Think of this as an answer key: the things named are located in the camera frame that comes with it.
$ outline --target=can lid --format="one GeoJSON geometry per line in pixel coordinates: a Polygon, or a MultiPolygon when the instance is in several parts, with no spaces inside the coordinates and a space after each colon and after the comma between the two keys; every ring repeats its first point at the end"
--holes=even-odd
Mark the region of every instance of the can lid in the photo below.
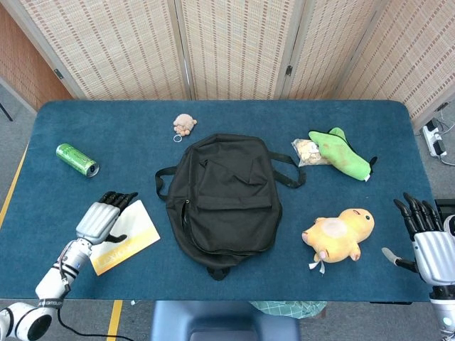
{"type": "Polygon", "coordinates": [[[88,169],[87,169],[87,177],[91,178],[92,176],[95,176],[98,174],[98,171],[100,170],[100,165],[97,163],[93,163],[88,169]]]}

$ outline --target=soda can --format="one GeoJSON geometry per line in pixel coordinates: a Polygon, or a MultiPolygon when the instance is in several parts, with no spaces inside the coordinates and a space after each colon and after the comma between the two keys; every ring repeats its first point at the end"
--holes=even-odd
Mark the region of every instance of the soda can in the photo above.
{"type": "Polygon", "coordinates": [[[70,144],[59,145],[55,153],[68,165],[88,178],[97,175],[100,170],[100,166],[96,163],[96,161],[92,160],[81,151],[78,151],[70,144]]]}

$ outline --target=plaid cloth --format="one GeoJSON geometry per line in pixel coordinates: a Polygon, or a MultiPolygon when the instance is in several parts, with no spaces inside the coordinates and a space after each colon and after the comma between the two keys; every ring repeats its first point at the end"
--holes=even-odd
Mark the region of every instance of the plaid cloth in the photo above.
{"type": "Polygon", "coordinates": [[[327,305],[326,301],[251,301],[250,303],[263,313],[290,318],[310,318],[318,315],[327,305]]]}

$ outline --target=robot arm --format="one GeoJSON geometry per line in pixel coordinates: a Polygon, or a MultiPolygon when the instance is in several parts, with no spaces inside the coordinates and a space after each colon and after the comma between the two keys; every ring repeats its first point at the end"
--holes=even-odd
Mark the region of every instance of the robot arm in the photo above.
{"type": "Polygon", "coordinates": [[[57,261],[36,287],[38,306],[14,303],[0,310],[0,341],[11,336],[23,341],[41,338],[48,330],[56,310],[71,290],[71,284],[90,258],[92,245],[121,242],[125,234],[110,234],[117,218],[137,195],[108,192],[90,206],[76,227],[77,239],[69,242],[57,261]]]}
{"type": "Polygon", "coordinates": [[[443,340],[455,340],[455,238],[449,231],[448,217],[441,223],[428,202],[420,202],[405,193],[409,207],[395,199],[395,205],[405,220],[415,261],[395,256],[389,249],[383,254],[394,265],[416,272],[433,286],[430,301],[437,315],[443,340]]]}

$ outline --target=yellow plush toy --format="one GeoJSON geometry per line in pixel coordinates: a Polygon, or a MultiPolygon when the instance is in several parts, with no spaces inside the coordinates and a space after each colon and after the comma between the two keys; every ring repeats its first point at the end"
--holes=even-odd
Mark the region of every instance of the yellow plush toy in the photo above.
{"type": "Polygon", "coordinates": [[[344,210],[338,218],[317,218],[314,225],[301,234],[304,242],[316,251],[315,263],[309,264],[310,269],[321,262],[323,274],[323,261],[335,263],[348,256],[357,261],[360,258],[358,243],[370,236],[374,226],[371,213],[361,208],[344,210]]]}

